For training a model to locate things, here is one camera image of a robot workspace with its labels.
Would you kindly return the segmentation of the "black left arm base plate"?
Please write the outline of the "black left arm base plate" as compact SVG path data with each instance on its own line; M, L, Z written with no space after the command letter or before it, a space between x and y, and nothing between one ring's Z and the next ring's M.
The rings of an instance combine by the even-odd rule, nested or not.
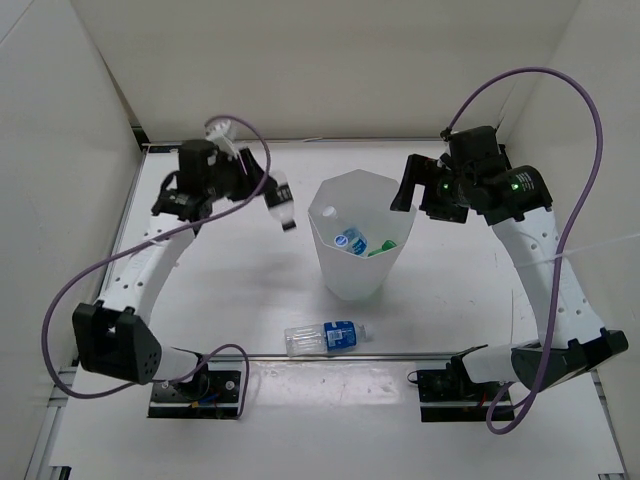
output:
M248 386L248 361L212 358L188 383L154 385L147 417L175 420L239 420Z

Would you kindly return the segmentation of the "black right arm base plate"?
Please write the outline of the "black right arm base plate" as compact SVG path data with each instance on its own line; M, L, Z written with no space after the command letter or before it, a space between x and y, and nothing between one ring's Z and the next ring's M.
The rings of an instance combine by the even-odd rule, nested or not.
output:
M499 382L471 382L453 360L419 367L407 380L418 389L422 423L484 422L501 388Z

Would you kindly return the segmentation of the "blue label bottle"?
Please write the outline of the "blue label bottle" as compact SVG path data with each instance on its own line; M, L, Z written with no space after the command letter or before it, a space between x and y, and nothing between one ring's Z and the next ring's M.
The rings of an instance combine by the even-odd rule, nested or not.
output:
M352 321L335 321L284 331L286 354L289 357L334 355L356 349L368 340L364 325Z
M338 248L341 251L363 256L368 247L368 241L362 231L352 222L344 219L338 214L333 206L327 206L322 211L322 217L327 222L327 228L331 232L331 245L335 246L334 238L337 235L344 234L350 239L350 243L346 248Z

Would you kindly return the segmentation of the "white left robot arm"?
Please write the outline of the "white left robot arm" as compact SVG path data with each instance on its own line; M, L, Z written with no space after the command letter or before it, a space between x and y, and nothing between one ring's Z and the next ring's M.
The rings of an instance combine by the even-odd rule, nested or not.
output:
M82 368L130 385L168 383L188 400L206 396L206 357L162 345L149 327L156 300L180 256L212 218L220 200L263 197L284 230L295 227L293 197L282 173L268 174L248 148L195 139L178 148L178 168L161 183L144 246L94 302L81 303L72 324Z

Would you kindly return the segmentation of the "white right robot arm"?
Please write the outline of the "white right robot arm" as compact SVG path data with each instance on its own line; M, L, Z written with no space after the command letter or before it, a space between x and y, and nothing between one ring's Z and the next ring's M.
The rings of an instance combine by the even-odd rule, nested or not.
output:
M408 211L416 186L424 189L420 208L431 219L464 223L469 211L485 219L513 262L537 325L534 341L473 347L452 357L447 368L455 396L470 400L498 382L542 391L628 349L626 335L605 327L561 255L552 198L538 170L513 168L502 153L464 162L412 154L392 210Z

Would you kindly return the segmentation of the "clear unlabelled plastic bottle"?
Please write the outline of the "clear unlabelled plastic bottle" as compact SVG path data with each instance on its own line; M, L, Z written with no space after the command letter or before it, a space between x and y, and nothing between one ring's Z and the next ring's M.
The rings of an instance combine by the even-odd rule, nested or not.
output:
M340 234L334 238L334 243L338 248L346 248L350 243L350 239L346 235Z

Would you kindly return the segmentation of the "black label small bottle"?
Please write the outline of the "black label small bottle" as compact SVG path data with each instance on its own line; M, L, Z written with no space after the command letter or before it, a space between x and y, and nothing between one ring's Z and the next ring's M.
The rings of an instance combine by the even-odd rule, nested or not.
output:
M270 178L276 182L274 189L264 194L264 200L271 217L280 223L283 231L294 230L294 199L286 175L282 171L274 171Z

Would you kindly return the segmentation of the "green plastic bottle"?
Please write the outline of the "green plastic bottle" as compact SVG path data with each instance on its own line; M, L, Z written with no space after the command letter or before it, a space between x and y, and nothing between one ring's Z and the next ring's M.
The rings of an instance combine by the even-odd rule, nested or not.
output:
M367 254L367 256L368 257L372 257L372 256L375 256L375 255L379 255L379 254L384 253L386 251L392 250L392 249L394 249L396 247L397 247L397 244L394 241L385 240L380 247L378 247L378 248L376 248L374 250L371 250Z

